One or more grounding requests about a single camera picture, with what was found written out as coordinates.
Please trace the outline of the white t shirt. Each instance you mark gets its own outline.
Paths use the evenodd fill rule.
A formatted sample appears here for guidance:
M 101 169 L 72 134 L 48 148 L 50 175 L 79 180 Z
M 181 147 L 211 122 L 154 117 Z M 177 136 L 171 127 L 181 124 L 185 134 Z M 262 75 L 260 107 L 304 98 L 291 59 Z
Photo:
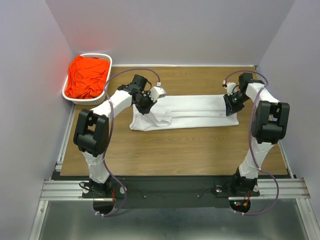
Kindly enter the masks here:
M 159 99 L 148 114 L 133 106 L 132 131 L 237 126 L 237 115 L 226 116 L 224 96 L 169 95 Z

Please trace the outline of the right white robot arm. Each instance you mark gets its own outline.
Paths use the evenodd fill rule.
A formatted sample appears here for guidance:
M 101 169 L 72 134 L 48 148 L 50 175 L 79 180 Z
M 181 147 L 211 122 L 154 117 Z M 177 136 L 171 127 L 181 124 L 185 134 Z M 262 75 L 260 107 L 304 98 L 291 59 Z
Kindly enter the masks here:
M 244 108 L 248 100 L 253 102 L 250 117 L 249 150 L 230 182 L 235 195 L 258 192 L 258 175 L 269 151 L 282 140 L 287 132 L 290 105 L 273 97 L 267 90 L 269 81 L 265 76 L 254 79 L 254 71 L 240 70 L 238 82 L 225 78 L 222 82 L 226 116 L 230 117 Z

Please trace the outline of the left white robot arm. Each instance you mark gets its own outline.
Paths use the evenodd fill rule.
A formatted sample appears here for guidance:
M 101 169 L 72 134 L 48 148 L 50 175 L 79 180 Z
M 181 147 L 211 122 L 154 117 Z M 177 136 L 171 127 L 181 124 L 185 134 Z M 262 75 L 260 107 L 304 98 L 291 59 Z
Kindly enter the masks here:
M 105 157 L 115 117 L 131 106 L 143 115 L 148 114 L 158 99 L 166 95 L 160 82 L 146 90 L 148 83 L 145 77 L 136 74 L 132 82 L 119 86 L 104 103 L 80 111 L 73 142 L 83 154 L 89 170 L 88 183 L 80 184 L 85 195 L 105 198 L 111 193 L 111 174 L 105 167 Z

